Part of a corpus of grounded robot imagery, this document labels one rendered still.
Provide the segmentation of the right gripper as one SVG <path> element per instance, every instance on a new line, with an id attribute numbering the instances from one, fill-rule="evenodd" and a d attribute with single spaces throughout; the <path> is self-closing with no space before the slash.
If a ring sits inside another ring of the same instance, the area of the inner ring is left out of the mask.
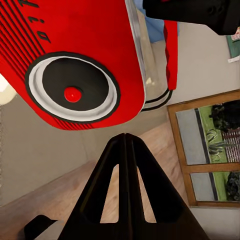
<path id="1" fill-rule="evenodd" d="M 240 28 L 240 0 L 143 0 L 143 9 L 149 18 L 207 25 L 220 36 Z"/>

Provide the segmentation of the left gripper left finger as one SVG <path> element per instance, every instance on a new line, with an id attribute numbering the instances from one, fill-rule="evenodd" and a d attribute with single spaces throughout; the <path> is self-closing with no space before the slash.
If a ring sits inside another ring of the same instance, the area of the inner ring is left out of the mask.
<path id="1" fill-rule="evenodd" d="M 117 164 L 118 222 L 100 223 L 112 172 Z M 133 240 L 125 133 L 108 141 L 57 240 Z"/>

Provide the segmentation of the radio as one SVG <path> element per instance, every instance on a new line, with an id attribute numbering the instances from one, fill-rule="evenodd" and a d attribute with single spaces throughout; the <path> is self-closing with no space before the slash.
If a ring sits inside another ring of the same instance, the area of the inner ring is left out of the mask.
<path id="1" fill-rule="evenodd" d="M 163 33 L 168 89 L 146 101 L 134 0 L 0 0 L 0 74 L 57 129 L 116 126 L 176 90 L 178 22 Z"/>

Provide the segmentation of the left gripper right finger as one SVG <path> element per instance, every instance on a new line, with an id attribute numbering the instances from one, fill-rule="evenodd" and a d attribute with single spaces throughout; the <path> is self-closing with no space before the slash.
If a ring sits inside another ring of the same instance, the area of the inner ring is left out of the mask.
<path id="1" fill-rule="evenodd" d="M 133 240 L 210 240 L 144 141 L 126 133 L 126 148 Z M 145 220 L 137 167 L 156 223 Z"/>

